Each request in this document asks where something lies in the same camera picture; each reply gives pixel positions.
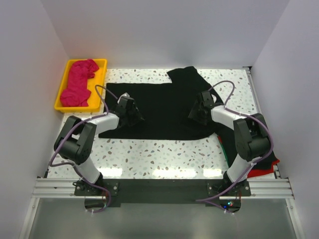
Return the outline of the pink crumpled t shirt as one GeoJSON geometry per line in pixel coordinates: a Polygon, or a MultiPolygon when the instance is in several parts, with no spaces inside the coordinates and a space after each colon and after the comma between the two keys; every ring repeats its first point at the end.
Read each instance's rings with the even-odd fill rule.
{"type": "Polygon", "coordinates": [[[91,91],[88,80],[95,77],[99,66],[92,59],[79,60],[69,69],[67,87],[62,91],[60,101],[63,107],[87,107],[91,91]]]}

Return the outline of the folded green t shirt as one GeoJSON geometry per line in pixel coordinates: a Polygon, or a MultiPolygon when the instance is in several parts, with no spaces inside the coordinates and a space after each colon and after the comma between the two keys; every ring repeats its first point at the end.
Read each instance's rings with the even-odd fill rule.
{"type": "Polygon", "coordinates": [[[221,140],[221,138],[218,138],[218,140],[219,140],[220,147],[221,147],[221,149],[222,149],[222,151],[223,151],[223,154],[224,154],[224,157],[225,157],[225,161],[226,161],[226,163],[227,163],[227,166],[229,166],[228,156],[227,156],[227,153],[226,153],[225,148],[224,148],[224,146],[223,146],[222,140],[221,140]]]}

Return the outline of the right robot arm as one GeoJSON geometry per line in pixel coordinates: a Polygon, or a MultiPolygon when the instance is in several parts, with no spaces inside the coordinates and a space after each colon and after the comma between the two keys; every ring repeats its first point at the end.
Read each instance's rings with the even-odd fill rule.
{"type": "Polygon", "coordinates": [[[234,132],[235,160],[224,173],[219,193],[206,201],[242,185],[253,167],[273,152],[273,138],[262,114],[247,115],[231,110],[222,103],[214,102],[209,91],[197,95],[188,118],[203,125],[219,123],[234,132]]]}

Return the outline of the folded red t shirt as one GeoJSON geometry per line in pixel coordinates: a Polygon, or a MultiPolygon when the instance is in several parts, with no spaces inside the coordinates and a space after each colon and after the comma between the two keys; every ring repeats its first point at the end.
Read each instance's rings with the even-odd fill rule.
{"type": "Polygon", "coordinates": [[[273,172],[274,172],[274,169],[271,172],[269,172],[269,171],[259,171],[259,170],[253,171],[253,170],[251,170],[248,173],[248,178],[263,176],[263,175],[266,175],[266,174],[269,174],[269,173],[273,173],[273,172]]]}

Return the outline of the yellow plastic bin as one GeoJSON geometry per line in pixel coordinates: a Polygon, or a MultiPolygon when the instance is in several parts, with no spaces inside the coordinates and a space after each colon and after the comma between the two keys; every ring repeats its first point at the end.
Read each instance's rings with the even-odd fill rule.
{"type": "Polygon", "coordinates": [[[95,63],[99,66],[99,70],[95,72],[95,77],[88,80],[87,89],[91,91],[91,96],[88,99],[87,107],[63,107],[60,101],[60,96],[62,91],[67,87],[67,79],[69,69],[72,64],[76,61],[84,60],[84,59],[71,59],[67,62],[65,71],[62,77],[62,81],[58,90],[58,95],[54,104],[54,108],[57,111],[63,113],[74,113],[74,112],[97,112],[99,111],[101,99],[100,95],[102,94],[102,89],[95,89],[96,85],[103,85],[105,81],[105,76],[107,72],[107,60],[106,59],[93,59],[95,63]]]}

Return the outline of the black t shirt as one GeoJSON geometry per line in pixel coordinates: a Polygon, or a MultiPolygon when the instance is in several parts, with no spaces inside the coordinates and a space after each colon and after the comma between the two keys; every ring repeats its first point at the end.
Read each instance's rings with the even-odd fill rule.
{"type": "MultiPolygon", "coordinates": [[[[235,147],[235,137],[234,132],[230,128],[223,126],[221,129],[219,129],[216,133],[219,138],[221,138],[223,146],[225,148],[225,151],[228,156],[228,162],[229,167],[233,164],[237,151],[235,147]]],[[[254,167],[253,171],[259,170],[259,171],[269,171],[271,172],[273,170],[273,166],[277,163],[279,163],[279,159],[276,158],[274,152],[270,154],[266,159],[262,160],[261,162],[258,162],[254,167]]]]}
{"type": "Polygon", "coordinates": [[[198,93],[211,85],[193,66],[167,72],[171,83],[108,83],[115,96],[128,93],[135,99],[144,121],[129,127],[99,134],[100,138],[197,140],[217,133],[223,126],[209,122],[202,125],[188,115],[198,93]]]}

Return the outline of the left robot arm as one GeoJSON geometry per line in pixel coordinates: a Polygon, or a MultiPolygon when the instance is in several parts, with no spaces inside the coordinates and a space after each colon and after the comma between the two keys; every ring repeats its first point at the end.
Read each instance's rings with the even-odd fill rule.
{"type": "Polygon", "coordinates": [[[135,100],[127,94],[120,96],[112,110],[101,115],[86,119],[70,116],[56,139],[54,155],[49,165],[62,165],[53,164],[54,158],[59,154],[67,160],[65,164],[72,166],[80,177],[74,184],[77,190],[94,196],[108,195],[103,175],[90,158],[94,138],[100,133],[131,127],[143,120],[135,100]]]}

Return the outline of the folded black t shirt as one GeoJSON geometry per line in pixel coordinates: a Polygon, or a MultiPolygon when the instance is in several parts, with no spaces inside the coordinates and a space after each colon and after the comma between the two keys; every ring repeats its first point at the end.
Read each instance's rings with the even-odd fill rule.
{"type": "MultiPolygon", "coordinates": [[[[233,164],[237,151],[235,147],[235,137],[234,132],[230,128],[223,126],[221,129],[219,129],[216,133],[219,138],[221,138],[223,146],[225,148],[225,151],[228,156],[228,162],[229,167],[233,164]]],[[[271,172],[273,170],[273,166],[277,163],[279,163],[279,159],[276,158],[274,152],[270,154],[266,159],[262,160],[261,162],[258,162],[254,167],[253,171],[259,170],[259,171],[269,171],[271,172]]]]}

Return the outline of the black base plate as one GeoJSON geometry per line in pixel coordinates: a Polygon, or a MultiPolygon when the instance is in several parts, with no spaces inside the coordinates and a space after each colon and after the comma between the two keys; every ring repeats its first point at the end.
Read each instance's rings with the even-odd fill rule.
{"type": "Polygon", "coordinates": [[[83,180],[73,182],[74,195],[85,197],[85,207],[99,207],[102,199],[111,197],[109,207],[121,204],[194,204],[196,199],[215,196],[221,186],[221,179],[103,179],[101,187],[90,186],[83,180]]]}

